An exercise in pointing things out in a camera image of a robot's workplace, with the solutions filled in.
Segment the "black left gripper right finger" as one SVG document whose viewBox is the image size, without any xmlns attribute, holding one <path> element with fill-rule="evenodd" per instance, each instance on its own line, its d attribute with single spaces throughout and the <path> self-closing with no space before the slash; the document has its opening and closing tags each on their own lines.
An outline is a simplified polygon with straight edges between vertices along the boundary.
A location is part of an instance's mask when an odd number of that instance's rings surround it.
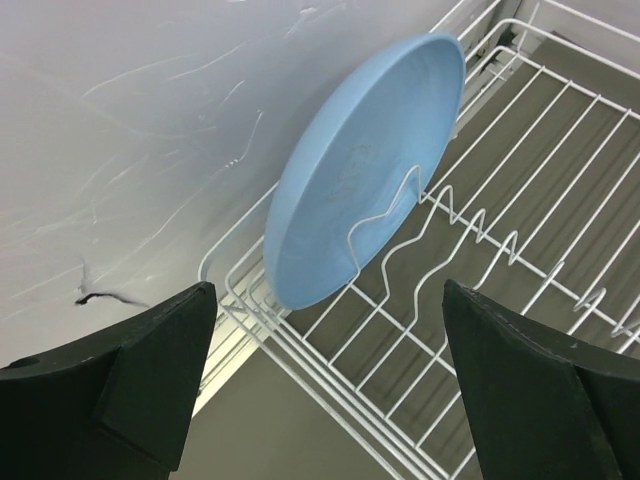
<svg viewBox="0 0 640 480">
<path fill-rule="evenodd" d="M 638 478 L 637 359 L 454 280 L 442 312 L 484 478 Z"/>
</svg>

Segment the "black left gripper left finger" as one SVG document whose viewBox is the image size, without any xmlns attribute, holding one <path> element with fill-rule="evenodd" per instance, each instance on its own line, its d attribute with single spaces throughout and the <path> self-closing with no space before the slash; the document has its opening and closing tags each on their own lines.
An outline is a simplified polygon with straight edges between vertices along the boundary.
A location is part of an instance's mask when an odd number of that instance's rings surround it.
<svg viewBox="0 0 640 480">
<path fill-rule="evenodd" d="M 1 370 L 4 479 L 166 479 L 178 470 L 217 317 L 215 286 Z"/>
</svg>

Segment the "blue plate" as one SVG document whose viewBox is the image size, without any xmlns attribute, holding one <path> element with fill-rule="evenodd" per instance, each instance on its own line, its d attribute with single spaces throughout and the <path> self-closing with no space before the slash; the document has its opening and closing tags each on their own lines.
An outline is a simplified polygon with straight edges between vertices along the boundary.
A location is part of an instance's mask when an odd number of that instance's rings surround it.
<svg viewBox="0 0 640 480">
<path fill-rule="evenodd" d="M 287 309 L 353 279 L 391 239 L 454 132 L 466 62 L 453 35 L 398 41 L 359 65 L 304 131 L 279 180 L 264 269 Z"/>
</svg>

